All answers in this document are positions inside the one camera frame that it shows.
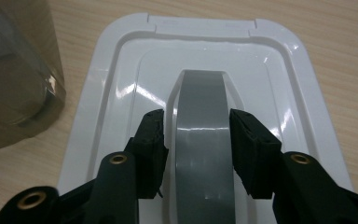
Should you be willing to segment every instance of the wooden table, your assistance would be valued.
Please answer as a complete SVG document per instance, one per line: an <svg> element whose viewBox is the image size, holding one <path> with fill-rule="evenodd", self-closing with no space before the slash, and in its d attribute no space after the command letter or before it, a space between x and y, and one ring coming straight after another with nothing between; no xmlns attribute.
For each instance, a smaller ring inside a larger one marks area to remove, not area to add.
<svg viewBox="0 0 358 224"><path fill-rule="evenodd" d="M321 85L351 180L358 193L358 0L49 0L67 90L61 117L38 136L0 149L0 208L32 186L55 186L76 106L98 36L135 12L276 21L303 41Z"/></svg>

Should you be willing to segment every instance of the black 3d-printed part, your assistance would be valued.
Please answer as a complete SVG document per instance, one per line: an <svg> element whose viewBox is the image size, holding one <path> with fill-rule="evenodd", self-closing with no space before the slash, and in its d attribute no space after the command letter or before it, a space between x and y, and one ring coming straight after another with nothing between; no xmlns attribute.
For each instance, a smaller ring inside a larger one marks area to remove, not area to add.
<svg viewBox="0 0 358 224"><path fill-rule="evenodd" d="M164 146L164 111L154 110L144 115L125 151L136 159L137 195L140 199L152 199L159 191L168 156Z"/></svg>
<svg viewBox="0 0 358 224"><path fill-rule="evenodd" d="M279 141L255 116L231 109L229 115L234 169L254 199L270 199Z"/></svg>

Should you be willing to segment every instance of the clear plastic container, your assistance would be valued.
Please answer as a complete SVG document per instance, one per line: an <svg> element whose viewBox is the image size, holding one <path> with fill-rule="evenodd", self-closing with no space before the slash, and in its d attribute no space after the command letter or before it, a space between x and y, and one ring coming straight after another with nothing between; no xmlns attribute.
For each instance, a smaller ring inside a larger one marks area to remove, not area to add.
<svg viewBox="0 0 358 224"><path fill-rule="evenodd" d="M0 0L0 147L45 131L64 98L48 3Z"/></svg>

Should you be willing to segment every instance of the screw hole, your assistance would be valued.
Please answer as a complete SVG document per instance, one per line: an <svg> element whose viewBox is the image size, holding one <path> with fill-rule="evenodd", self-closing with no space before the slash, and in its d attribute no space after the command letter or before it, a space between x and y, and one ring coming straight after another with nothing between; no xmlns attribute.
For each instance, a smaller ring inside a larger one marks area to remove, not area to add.
<svg viewBox="0 0 358 224"><path fill-rule="evenodd" d="M46 192L44 191L34 191L27 195L25 195L19 202L17 203L17 207L21 210L28 210L34 207L37 207L47 198Z"/></svg>
<svg viewBox="0 0 358 224"><path fill-rule="evenodd" d="M121 164L127 160L127 157L125 155L116 155L112 158L110 158L110 163L114 165Z"/></svg>
<svg viewBox="0 0 358 224"><path fill-rule="evenodd" d="M293 154L290 158L300 164L310 164L310 159L300 154Z"/></svg>

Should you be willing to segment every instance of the wood grain surface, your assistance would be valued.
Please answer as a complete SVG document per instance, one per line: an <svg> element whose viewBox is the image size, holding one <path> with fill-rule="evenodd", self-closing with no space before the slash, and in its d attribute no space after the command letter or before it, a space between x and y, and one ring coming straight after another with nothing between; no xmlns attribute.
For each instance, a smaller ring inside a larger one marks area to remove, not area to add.
<svg viewBox="0 0 358 224"><path fill-rule="evenodd" d="M0 149L0 208L21 190L55 186L91 55L119 17L153 15L276 21L306 46L358 193L358 0L49 0L67 90L60 118L45 132Z"/></svg>

